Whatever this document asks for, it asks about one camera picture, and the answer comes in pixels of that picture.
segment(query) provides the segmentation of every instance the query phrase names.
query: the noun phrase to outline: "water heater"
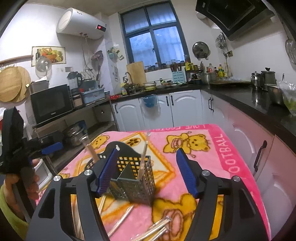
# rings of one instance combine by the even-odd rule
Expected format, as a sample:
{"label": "water heater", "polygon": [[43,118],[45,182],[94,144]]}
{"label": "water heater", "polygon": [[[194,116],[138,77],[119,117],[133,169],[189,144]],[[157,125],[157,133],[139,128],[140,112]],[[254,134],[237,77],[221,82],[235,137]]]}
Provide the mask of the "water heater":
{"label": "water heater", "polygon": [[57,23],[57,33],[98,39],[104,35],[106,24],[101,20],[75,8],[68,8]]}

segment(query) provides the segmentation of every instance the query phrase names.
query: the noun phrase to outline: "green sleeve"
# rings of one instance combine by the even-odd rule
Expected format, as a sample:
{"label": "green sleeve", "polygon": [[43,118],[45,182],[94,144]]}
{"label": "green sleeve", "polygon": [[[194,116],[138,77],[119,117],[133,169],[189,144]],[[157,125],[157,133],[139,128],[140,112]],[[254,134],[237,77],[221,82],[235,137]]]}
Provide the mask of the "green sleeve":
{"label": "green sleeve", "polygon": [[25,240],[29,224],[18,218],[8,207],[4,197],[3,186],[0,189],[0,209],[16,233],[22,238],[22,240]]}

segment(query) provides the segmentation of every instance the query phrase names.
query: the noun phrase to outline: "metal screw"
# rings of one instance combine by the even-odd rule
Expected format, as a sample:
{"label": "metal screw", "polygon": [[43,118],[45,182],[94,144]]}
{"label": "metal screw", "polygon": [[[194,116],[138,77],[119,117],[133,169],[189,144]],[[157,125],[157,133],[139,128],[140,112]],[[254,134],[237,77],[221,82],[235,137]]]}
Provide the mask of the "metal screw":
{"label": "metal screw", "polygon": [[86,175],[86,176],[89,176],[91,174],[92,174],[92,170],[90,170],[90,169],[87,169],[84,171],[84,175]]}
{"label": "metal screw", "polygon": [[239,182],[239,181],[240,181],[240,177],[239,177],[239,176],[233,176],[233,180],[234,180],[235,182]]}
{"label": "metal screw", "polygon": [[59,175],[57,175],[57,176],[54,177],[54,181],[55,182],[59,181],[60,179],[61,179],[61,176],[59,176]]}
{"label": "metal screw", "polygon": [[210,173],[210,171],[208,171],[208,170],[203,170],[202,171],[202,175],[204,175],[204,176],[209,176],[211,173]]}

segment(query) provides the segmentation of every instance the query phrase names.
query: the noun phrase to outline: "black microwave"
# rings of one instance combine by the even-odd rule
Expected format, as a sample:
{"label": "black microwave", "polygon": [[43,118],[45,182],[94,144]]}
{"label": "black microwave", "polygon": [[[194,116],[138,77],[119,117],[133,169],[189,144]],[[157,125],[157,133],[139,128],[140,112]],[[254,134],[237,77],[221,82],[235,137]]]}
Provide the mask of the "black microwave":
{"label": "black microwave", "polygon": [[230,41],[274,16],[262,0],[197,0],[196,11],[217,24]]}
{"label": "black microwave", "polygon": [[39,127],[73,110],[70,88],[59,85],[30,94],[25,102],[28,123]]}

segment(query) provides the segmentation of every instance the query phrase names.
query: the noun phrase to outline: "countertop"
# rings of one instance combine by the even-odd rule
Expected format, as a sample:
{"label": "countertop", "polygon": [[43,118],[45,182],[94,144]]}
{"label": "countertop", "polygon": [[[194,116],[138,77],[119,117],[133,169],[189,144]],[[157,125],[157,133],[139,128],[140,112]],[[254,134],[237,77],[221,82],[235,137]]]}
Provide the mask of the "countertop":
{"label": "countertop", "polygon": [[277,135],[296,153],[296,117],[287,108],[272,104],[265,91],[255,90],[251,86],[212,87],[208,85],[185,85],[165,89],[143,91],[123,96],[112,103],[141,98],[151,94],[167,94],[187,90],[204,90],[230,103],[246,115],[250,116],[270,133]]}

